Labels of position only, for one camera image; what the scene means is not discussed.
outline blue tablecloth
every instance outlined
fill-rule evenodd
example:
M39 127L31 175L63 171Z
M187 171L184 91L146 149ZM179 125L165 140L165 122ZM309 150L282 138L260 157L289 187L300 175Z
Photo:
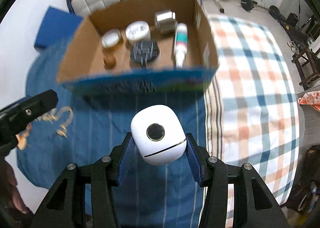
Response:
M28 74L27 95L53 89L59 98L56 111L32 123L27 148L17 152L18 167L31 183L50 189L68 163L82 166L108 155L130 131L133 116L152 105L172 108L185 133L191 132L197 143L205 147L202 93L73 95L55 81L68 44L69 40L62 40L47 48ZM171 164L156 167L143 161L135 150L128 177L121 187L113 189L113 194L123 226L198 226L203 189L193 180L185 154ZM91 213L89 186L86 188L86 212Z

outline plastic bottle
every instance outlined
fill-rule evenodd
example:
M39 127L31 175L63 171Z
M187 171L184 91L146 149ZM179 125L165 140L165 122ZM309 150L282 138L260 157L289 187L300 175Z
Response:
M174 56L176 67L182 68L188 45L188 27L184 23L178 23L174 40Z

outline black weight plate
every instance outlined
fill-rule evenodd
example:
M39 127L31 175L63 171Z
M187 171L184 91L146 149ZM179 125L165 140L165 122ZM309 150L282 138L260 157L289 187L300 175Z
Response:
M282 13L280 13L279 16L278 16L278 20L279 21L285 21L286 19L285 19L285 16Z
M275 20L277 20L280 15L280 11L279 11L278 7L276 7L274 5L271 5L269 7L269 13L273 17L273 19L275 19Z
M241 6L246 11L251 11L253 9L253 0L241 0Z

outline screw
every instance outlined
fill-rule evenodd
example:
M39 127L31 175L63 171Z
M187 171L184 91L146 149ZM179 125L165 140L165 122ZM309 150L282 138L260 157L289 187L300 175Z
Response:
M252 165L251 165L250 163L245 163L245 164L243 165L243 167L244 167L246 170L252 169Z
M67 169L69 170L73 170L76 168L76 165L74 163L70 163L68 166L67 166Z
M216 163L218 159L216 157L209 157L208 161L211 163Z
M30 109L26 110L26 115L30 116L32 114L32 111Z
M104 156L101 160L102 162L107 163L111 160L111 158L109 156Z

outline blue box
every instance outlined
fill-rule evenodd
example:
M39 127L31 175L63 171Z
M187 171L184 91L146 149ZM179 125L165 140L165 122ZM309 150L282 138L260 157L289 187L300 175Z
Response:
M174 33L161 35L153 26L156 12L175 12L178 23L188 26L188 53L182 69L176 69L172 55ZM143 20L157 40L160 57L140 68L130 61L126 27ZM112 70L103 63L101 37L120 29L124 42L114 51ZM82 95L101 93L141 93L202 91L218 68L218 55L207 20L198 0L129 0L97 10L78 27L57 74L57 82Z

